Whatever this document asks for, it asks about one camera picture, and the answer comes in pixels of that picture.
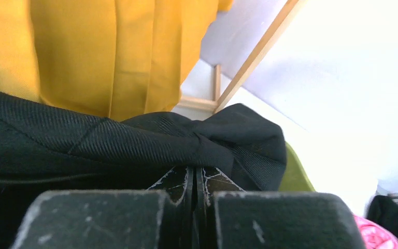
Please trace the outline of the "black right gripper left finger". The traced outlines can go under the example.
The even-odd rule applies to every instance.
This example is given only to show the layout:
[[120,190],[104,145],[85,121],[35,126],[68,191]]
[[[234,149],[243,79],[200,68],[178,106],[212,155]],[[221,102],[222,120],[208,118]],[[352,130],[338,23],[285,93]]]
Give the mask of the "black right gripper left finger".
[[145,190],[46,191],[13,248],[189,248],[194,171],[175,167]]

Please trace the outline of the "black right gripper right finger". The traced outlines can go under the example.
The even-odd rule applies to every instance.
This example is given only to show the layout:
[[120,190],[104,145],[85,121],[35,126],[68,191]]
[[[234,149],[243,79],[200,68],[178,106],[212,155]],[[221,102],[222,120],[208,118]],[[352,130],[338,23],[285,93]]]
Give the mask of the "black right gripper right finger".
[[216,168],[195,172],[198,248],[364,248],[338,196],[244,191]]

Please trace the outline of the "black skirt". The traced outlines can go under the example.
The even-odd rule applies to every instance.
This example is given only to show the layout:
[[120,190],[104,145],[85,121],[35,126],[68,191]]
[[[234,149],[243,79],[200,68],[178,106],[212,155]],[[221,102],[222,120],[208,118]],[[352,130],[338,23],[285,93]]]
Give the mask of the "black skirt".
[[205,120],[156,112],[114,121],[0,92],[0,248],[49,189],[144,186],[190,166],[218,168],[245,190],[277,190],[286,164],[281,127],[242,104]]

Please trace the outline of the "olive green plastic basket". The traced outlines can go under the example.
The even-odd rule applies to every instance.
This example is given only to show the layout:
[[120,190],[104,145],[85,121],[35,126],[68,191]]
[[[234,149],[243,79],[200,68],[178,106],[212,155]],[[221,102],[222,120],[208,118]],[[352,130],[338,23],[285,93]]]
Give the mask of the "olive green plastic basket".
[[287,164],[285,173],[279,186],[279,191],[308,191],[315,192],[296,152],[286,142]]

